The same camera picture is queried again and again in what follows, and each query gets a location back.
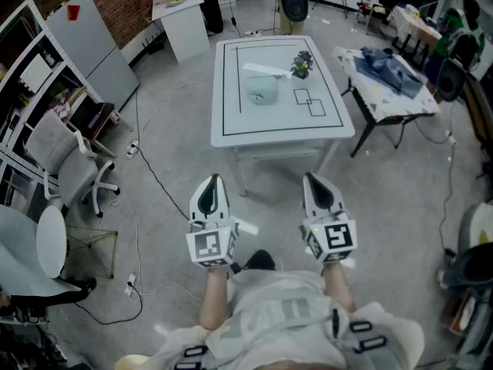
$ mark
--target red sign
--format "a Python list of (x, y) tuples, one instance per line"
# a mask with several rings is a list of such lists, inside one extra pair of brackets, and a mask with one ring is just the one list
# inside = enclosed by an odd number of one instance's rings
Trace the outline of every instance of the red sign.
[(68, 5), (69, 21), (76, 21), (79, 16), (80, 5)]

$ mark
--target gray floor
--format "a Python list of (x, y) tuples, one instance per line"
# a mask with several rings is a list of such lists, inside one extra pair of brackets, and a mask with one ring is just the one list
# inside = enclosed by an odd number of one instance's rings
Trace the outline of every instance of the gray floor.
[[(272, 28), (273, 3), (274, 0), (238, 0), (235, 10), (238, 28), (242, 32)], [(259, 229), (258, 235), (241, 235), (237, 261), (241, 263), (256, 249), (265, 248), (283, 259), (285, 270), (319, 271), (320, 265), (303, 252), (297, 229), (303, 218), (299, 208), (301, 177), (312, 168), (315, 159), (244, 163), (243, 176), (249, 196), (242, 198), (234, 190), (221, 153), (210, 145), (213, 82), (209, 78), (213, 75), (214, 46), (221, 39), (237, 37), (230, 24), (229, 9), (223, 11), (223, 18), (229, 24), (222, 34), (210, 38), (210, 53), (178, 65), (166, 45), (163, 51), (145, 56), (134, 67), (141, 82), (138, 91), (141, 130), (174, 90), (207, 79), (173, 95), (143, 131), (141, 147), (166, 189), (185, 211), (197, 185), (212, 173), (221, 174), (230, 188), (233, 214)], [(326, 5), (310, 10), (305, 34), (314, 39), (341, 91), (347, 86), (347, 77), (330, 55), (335, 46), (359, 49), (388, 45), (382, 39), (366, 36), (363, 26), (355, 25), (355, 14), (344, 19), (340, 9)], [(441, 330), (440, 313), (446, 295), (434, 282), (434, 273), (442, 262), (438, 225), (447, 194), (451, 146), (427, 142), (411, 124), (405, 130), (401, 147), (395, 150), (388, 137), (397, 141), (399, 128), (392, 126), (376, 129), (360, 153), (351, 159), (349, 151), (365, 122), (353, 96), (346, 95), (344, 101), (357, 134), (341, 144), (324, 176), (339, 186), (357, 221), (360, 246), (352, 254), (355, 267), (346, 269), (347, 280), (359, 306), (379, 301), (389, 312), (422, 325), (426, 336), (423, 362), (441, 358), (456, 343)], [(423, 131), (437, 140), (444, 138), (450, 108), (451, 104), (443, 103), (442, 114), (421, 119)], [(136, 125), (135, 97), (122, 114)], [(455, 246), (462, 214), (483, 200), (486, 191), (485, 182), (475, 179), (481, 153), (467, 110), (460, 103), (454, 108), (453, 124), (458, 141), (453, 170), (454, 197), (448, 205), (444, 226), (446, 244), (451, 247)], [(132, 303), (123, 293), (129, 274), (139, 268), (130, 209), (139, 222), (144, 290), (151, 291), (171, 280), (194, 295), (203, 293), (205, 273), (189, 260), (185, 220), (155, 182), (142, 157), (125, 158), (126, 146), (134, 138), (136, 132), (119, 126), (103, 140), (118, 153), (116, 169), (108, 181), (122, 188), (119, 207), (110, 207), (100, 224), (101, 228), (119, 232), (115, 278), (111, 281), (100, 278), (97, 290), (83, 302), (103, 321), (128, 318), (139, 310), (139, 304)], [(102, 193), (100, 201), (106, 205), (108, 194)], [(88, 227), (97, 223), (90, 209), (82, 205), (72, 208), (69, 219)], [(96, 245), (104, 261), (108, 260), (109, 247), (109, 243)], [(90, 264), (82, 251), (73, 251), (68, 269), (78, 275), (90, 275)], [(67, 304), (50, 311), (49, 330), (58, 337), (62, 347), (70, 345), (96, 368), (111, 369), (124, 355), (151, 355), (162, 345), (168, 331), (194, 325), (199, 310), (195, 299), (171, 284), (144, 297), (143, 307), (142, 315), (134, 322), (101, 326), (73, 304)]]

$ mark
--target green plant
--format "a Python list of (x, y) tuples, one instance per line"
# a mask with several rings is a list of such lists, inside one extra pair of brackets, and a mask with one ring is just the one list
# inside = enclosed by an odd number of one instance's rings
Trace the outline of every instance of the green plant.
[(308, 51), (300, 51), (291, 65), (293, 66), (291, 67), (293, 75), (305, 79), (308, 78), (310, 71), (313, 70), (314, 61)]

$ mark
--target black speaker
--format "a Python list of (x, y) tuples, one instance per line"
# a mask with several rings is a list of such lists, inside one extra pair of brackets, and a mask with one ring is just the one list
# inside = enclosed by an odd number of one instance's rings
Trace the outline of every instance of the black speaker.
[(454, 101), (461, 94), (466, 78), (467, 73), (458, 64), (446, 59), (438, 73), (438, 95), (446, 102)]
[(280, 0), (284, 14), (292, 22), (302, 22), (308, 15), (308, 0)]

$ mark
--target blue cloth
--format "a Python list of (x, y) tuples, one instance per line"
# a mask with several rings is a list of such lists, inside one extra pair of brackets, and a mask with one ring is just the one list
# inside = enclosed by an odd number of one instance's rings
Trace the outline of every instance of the blue cloth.
[(388, 86), (397, 94), (412, 99), (419, 93), (423, 84), (399, 60), (394, 58), (391, 49), (383, 51), (362, 48), (363, 58), (354, 58), (356, 70)]

